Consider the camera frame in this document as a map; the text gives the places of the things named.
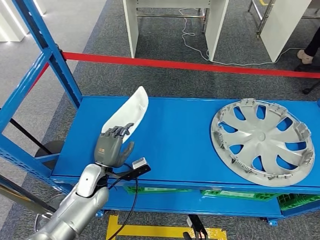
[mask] yellow floor marking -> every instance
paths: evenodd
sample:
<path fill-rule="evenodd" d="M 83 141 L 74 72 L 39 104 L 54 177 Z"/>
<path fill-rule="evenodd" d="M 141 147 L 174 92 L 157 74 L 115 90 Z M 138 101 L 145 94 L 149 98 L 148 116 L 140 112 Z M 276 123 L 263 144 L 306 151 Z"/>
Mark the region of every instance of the yellow floor marking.
<path fill-rule="evenodd" d="M 268 3 L 265 3 L 265 1 L 263 1 L 263 0 L 260 0 L 260 3 L 261 4 L 261 5 L 263 5 L 263 6 L 266 6 L 266 5 L 268 5 Z"/>
<path fill-rule="evenodd" d="M 122 225 L 118 224 L 118 215 L 110 215 L 106 230 L 106 239 L 108 240 L 115 233 Z M 206 228 L 209 239 L 227 240 L 226 231 L 221 228 Z M 143 225 L 126 225 L 118 236 L 138 236 L 138 237 L 158 237 L 158 238 L 183 238 L 183 232 L 188 232 L 192 238 L 195 238 L 193 230 L 189 227 L 177 226 L 143 226 Z"/>

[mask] gray robotic hand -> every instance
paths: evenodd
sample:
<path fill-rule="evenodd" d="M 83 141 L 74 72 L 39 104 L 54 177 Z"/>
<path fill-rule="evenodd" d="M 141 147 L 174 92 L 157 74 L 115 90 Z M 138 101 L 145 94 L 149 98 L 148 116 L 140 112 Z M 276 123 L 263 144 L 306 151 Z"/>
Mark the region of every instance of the gray robotic hand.
<path fill-rule="evenodd" d="M 131 141 L 126 149 L 120 152 L 125 135 L 130 135 L 129 129 L 133 125 L 115 126 L 100 134 L 94 150 L 96 164 L 111 168 L 122 166 L 134 149 L 134 143 Z"/>

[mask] beige shoe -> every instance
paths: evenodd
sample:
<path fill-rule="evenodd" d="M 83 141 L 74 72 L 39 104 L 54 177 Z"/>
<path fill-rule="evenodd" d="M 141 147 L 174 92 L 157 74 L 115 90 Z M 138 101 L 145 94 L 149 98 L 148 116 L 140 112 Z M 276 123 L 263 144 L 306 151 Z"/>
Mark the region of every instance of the beige shoe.
<path fill-rule="evenodd" d="M 309 55 L 306 54 L 305 51 L 303 50 L 303 49 L 299 50 L 297 53 L 297 57 L 298 59 L 300 59 L 301 62 L 302 62 L 302 64 L 305 64 L 305 65 L 306 65 L 306 64 L 312 64 L 312 63 L 312 59 L 313 59 L 312 56 L 309 56 Z"/>

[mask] black rod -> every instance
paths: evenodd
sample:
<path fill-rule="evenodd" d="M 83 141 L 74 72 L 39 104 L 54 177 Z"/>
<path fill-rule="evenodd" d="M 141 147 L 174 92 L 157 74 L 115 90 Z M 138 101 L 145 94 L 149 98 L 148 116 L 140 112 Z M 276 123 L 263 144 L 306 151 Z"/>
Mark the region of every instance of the black rod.
<path fill-rule="evenodd" d="M 56 211 L 55 208 L 2 175 L 0 175 L 0 194 L 37 214 L 53 214 Z"/>
<path fill-rule="evenodd" d="M 26 137 L 28 137 L 29 139 L 30 139 L 31 141 L 34 142 L 35 144 L 38 145 L 38 147 L 44 150 L 45 152 L 48 153 L 48 154 L 52 154 L 52 152 L 49 151 L 48 148 L 46 148 L 45 146 L 42 145 L 41 142 L 38 141 L 36 138 L 35 138 L 34 136 L 31 135 L 30 133 L 29 133 L 27 130 L 24 129 L 23 126 L 20 125 L 19 123 L 17 123 L 16 120 L 11 118 L 10 120 L 10 123 L 14 125 L 14 127 L 17 128 L 19 131 L 20 131 L 21 133 L 26 135 Z"/>

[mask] silver robotic arm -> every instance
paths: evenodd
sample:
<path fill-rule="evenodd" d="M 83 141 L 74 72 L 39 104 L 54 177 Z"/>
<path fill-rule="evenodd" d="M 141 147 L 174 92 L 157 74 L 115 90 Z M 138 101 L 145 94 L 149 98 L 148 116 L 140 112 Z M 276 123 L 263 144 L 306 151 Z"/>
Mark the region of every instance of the silver robotic arm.
<path fill-rule="evenodd" d="M 63 199 L 50 221 L 28 240 L 73 240 L 108 201 L 106 186 L 97 190 L 105 167 L 88 165 L 80 180 Z"/>
<path fill-rule="evenodd" d="M 94 150 L 95 163 L 85 168 L 78 182 L 63 199 L 50 221 L 28 240 L 73 240 L 80 235 L 98 210 L 109 198 L 108 176 L 130 181 L 150 171 L 144 158 L 132 164 L 132 169 L 119 175 L 112 168 L 125 163 L 134 148 L 130 142 L 127 149 L 120 152 L 125 135 L 129 135 L 129 123 L 125 127 L 115 126 L 101 133 Z"/>

